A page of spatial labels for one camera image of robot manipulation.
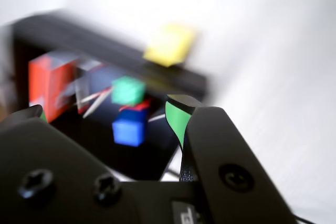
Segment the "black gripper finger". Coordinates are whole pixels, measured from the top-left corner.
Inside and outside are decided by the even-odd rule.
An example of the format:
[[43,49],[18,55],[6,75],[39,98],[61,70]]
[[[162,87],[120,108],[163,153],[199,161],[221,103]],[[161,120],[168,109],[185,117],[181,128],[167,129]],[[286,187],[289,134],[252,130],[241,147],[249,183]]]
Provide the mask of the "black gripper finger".
[[181,177],[192,177],[206,223],[295,223],[274,183],[227,113],[195,98],[169,94],[165,115],[172,129],[186,113]]
[[1,123],[1,223],[138,223],[120,192],[100,161],[35,108]]

